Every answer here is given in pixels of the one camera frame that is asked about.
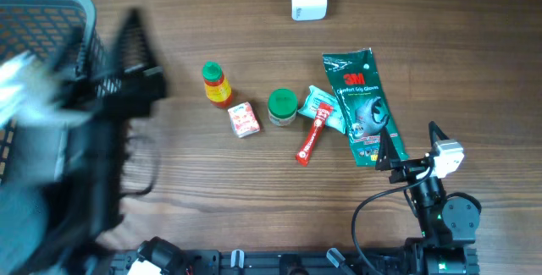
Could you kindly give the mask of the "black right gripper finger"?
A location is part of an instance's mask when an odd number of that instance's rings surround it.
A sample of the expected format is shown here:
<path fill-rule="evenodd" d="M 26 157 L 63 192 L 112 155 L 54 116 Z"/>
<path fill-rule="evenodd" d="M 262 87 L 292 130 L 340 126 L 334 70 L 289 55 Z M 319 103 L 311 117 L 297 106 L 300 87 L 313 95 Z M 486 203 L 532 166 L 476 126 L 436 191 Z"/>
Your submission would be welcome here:
<path fill-rule="evenodd" d="M 375 163 L 375 169 L 378 171 L 390 171 L 401 165 L 400 156 L 394 146 L 390 133 L 384 127 L 380 131 L 379 153 Z"/>
<path fill-rule="evenodd" d="M 430 155 L 440 155 L 449 143 L 449 137 L 441 130 L 435 121 L 429 123 Z"/>

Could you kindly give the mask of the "red Nescafe sachet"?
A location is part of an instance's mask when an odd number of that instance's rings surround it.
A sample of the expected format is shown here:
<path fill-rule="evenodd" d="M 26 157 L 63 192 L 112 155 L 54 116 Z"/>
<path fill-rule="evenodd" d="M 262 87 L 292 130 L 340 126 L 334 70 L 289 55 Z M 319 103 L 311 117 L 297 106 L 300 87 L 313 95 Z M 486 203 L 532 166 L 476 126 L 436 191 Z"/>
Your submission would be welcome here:
<path fill-rule="evenodd" d="M 301 149 L 296 154 L 296 160 L 304 167 L 306 167 L 310 161 L 312 150 L 315 147 L 315 143 L 318 140 L 326 121 L 330 114 L 333 112 L 333 107 L 328 103 L 321 102 L 317 109 L 315 118 L 312 122 L 312 126 L 308 133 L 306 140 L 304 141 Z"/>

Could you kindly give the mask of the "mint green wipes pack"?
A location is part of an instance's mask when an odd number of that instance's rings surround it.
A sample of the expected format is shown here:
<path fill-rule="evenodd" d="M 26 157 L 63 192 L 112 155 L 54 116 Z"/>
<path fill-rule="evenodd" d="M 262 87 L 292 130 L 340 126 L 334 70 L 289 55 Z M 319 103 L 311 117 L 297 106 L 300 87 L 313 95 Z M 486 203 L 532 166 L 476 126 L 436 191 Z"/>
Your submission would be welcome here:
<path fill-rule="evenodd" d="M 337 98 L 314 85 L 309 86 L 309 94 L 303 106 L 298 110 L 298 113 L 308 118 L 315 118 L 317 110 L 322 102 L 333 107 L 333 111 L 327 118 L 325 124 L 344 135 L 346 133 L 346 121 L 343 118 Z"/>

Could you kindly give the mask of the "green lid Knorr jar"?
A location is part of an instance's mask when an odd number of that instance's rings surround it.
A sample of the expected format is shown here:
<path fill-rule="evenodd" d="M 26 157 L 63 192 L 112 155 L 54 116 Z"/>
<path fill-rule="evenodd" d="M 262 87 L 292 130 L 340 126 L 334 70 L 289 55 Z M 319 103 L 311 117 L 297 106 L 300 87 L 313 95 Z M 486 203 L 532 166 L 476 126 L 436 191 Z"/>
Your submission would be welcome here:
<path fill-rule="evenodd" d="M 279 127 L 291 124 L 296 119 L 297 109 L 296 94 L 289 89 L 279 88 L 268 98 L 269 120 Z"/>

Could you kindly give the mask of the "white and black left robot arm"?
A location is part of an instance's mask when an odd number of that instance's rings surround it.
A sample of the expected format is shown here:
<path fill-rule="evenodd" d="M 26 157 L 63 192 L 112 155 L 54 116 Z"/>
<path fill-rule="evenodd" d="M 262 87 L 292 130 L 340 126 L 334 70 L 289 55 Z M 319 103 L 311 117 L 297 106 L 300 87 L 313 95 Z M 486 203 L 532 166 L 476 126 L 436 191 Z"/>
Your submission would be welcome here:
<path fill-rule="evenodd" d="M 82 35 L 72 30 L 51 59 L 24 51 L 1 64 L 1 122 L 15 123 L 1 187 L 4 274 L 101 268 L 109 253 L 96 240 L 122 222 L 128 195 L 130 122 L 167 95 L 142 11 L 129 11 L 101 66 L 73 75 L 67 61 Z"/>

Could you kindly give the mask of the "green 3M gloves package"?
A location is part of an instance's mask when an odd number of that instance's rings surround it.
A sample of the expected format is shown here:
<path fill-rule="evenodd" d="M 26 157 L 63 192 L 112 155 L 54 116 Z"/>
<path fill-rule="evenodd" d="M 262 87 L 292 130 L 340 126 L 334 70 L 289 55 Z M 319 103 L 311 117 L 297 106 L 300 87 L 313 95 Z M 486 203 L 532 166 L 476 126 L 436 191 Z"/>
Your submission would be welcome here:
<path fill-rule="evenodd" d="M 346 124 L 346 136 L 358 167 L 375 165 L 380 132 L 387 130 L 399 158 L 409 158 L 388 105 L 370 49 L 325 53 L 325 73 Z"/>

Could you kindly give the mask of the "orange Kleenex tissue pack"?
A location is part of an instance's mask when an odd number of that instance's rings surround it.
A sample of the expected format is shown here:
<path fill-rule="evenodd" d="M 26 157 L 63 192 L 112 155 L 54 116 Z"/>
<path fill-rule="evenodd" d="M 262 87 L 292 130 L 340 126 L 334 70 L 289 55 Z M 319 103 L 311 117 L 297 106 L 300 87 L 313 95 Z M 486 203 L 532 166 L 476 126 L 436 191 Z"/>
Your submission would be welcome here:
<path fill-rule="evenodd" d="M 259 123 L 249 102 L 243 102 L 228 109 L 234 134 L 243 138 L 260 131 Z"/>

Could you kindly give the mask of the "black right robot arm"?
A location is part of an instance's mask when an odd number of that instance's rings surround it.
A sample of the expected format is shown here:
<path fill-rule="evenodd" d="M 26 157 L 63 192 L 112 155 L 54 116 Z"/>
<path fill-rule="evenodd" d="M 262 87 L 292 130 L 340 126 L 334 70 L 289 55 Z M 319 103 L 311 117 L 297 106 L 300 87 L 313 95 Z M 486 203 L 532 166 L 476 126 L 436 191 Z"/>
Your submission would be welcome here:
<path fill-rule="evenodd" d="M 479 274 L 472 245 L 481 204 L 463 192 L 448 194 L 443 185 L 443 179 L 462 163 L 464 149 L 434 122 L 429 124 L 429 139 L 431 150 L 424 157 L 402 161 L 388 130 L 380 132 L 375 168 L 391 171 L 392 184 L 406 183 L 404 193 L 423 235 L 406 239 L 399 249 L 397 270 L 402 274 Z"/>

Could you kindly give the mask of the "red sauce bottle green cap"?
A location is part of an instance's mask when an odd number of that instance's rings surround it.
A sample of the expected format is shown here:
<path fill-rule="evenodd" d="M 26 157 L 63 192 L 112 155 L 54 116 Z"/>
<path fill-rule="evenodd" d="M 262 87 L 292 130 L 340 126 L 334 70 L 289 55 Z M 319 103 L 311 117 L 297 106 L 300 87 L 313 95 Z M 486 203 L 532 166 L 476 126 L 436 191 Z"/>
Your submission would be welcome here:
<path fill-rule="evenodd" d="M 202 77 L 207 99 L 219 108 L 227 108 L 233 101 L 233 90 L 220 65 L 206 62 L 202 68 Z"/>

